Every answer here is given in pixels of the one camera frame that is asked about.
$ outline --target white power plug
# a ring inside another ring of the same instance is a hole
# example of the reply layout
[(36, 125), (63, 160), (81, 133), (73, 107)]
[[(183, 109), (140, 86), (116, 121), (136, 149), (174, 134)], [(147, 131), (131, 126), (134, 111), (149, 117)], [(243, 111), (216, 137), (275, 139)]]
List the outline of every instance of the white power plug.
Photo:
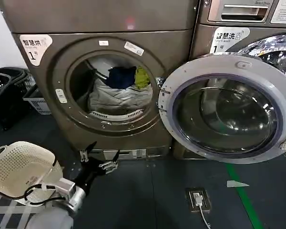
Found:
[(200, 195), (199, 192), (194, 192), (193, 193), (193, 197), (194, 197), (194, 200), (195, 200), (195, 205), (197, 207), (202, 207), (202, 205), (203, 205), (203, 197), (202, 197), (202, 195)]

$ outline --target white basket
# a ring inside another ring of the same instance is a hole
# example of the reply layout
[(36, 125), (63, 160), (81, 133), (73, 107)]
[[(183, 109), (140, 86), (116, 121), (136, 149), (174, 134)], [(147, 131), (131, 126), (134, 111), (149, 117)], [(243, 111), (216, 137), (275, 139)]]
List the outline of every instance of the white basket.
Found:
[(41, 115), (50, 115), (51, 111), (42, 97), (37, 85), (34, 85), (23, 97), (24, 101), (28, 101), (35, 110)]
[(3, 196), (37, 207), (30, 202), (47, 200), (53, 194), (54, 190), (34, 189), (27, 196), (28, 201), (19, 198), (32, 185), (55, 184), (62, 178), (62, 169), (51, 151), (29, 142), (15, 142), (1, 146), (0, 150), (3, 150), (0, 153), (0, 193)]

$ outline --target floor power outlet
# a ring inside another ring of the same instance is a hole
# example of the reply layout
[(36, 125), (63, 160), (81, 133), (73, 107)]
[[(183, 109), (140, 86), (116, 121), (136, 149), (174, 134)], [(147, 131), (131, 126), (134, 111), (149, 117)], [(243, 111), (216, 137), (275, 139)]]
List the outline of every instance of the floor power outlet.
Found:
[(211, 204), (208, 195), (203, 187), (191, 187), (185, 189), (186, 200), (191, 212), (199, 212), (199, 207), (195, 205), (194, 193), (199, 193), (203, 197), (203, 211), (210, 211)]

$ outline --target green floor line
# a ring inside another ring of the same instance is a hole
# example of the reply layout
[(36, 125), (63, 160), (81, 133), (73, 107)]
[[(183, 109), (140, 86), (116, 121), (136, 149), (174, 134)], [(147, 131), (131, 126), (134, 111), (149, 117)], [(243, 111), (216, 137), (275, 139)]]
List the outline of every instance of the green floor line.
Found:
[[(226, 164), (226, 168), (228, 170), (228, 174), (231, 178), (231, 180), (235, 180), (238, 182), (241, 182), (239, 179), (237, 173), (235, 172), (234, 166), (232, 164)], [(251, 221), (251, 224), (254, 229), (263, 229), (262, 222), (259, 220), (257, 213), (255, 212), (249, 197), (247, 196), (245, 189), (243, 187), (235, 187), (237, 190), (237, 193), (243, 203), (243, 206), (245, 207), (245, 210), (248, 214), (248, 217)]]

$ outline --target white cable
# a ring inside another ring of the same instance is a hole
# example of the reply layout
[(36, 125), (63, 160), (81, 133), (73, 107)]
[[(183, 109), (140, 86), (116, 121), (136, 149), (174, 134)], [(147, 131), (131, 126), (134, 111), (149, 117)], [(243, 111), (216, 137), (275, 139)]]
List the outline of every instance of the white cable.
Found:
[(195, 192), (193, 193), (193, 197), (194, 197), (194, 200), (195, 200), (195, 205), (197, 207), (199, 207), (199, 211), (200, 211), (200, 214), (202, 216), (202, 219), (204, 220), (204, 224), (206, 225), (206, 227), (208, 229), (211, 229), (211, 226), (208, 224), (208, 222), (205, 220), (205, 217), (204, 217), (204, 213), (202, 212), (202, 205), (203, 205), (203, 196), (200, 195), (198, 192)]
[(206, 227), (207, 227), (208, 229), (211, 229), (210, 225), (209, 225), (208, 222), (205, 220), (204, 213), (202, 212), (201, 206), (199, 206), (199, 210), (200, 210), (201, 217), (202, 217), (202, 219), (204, 220), (204, 224), (206, 225)]

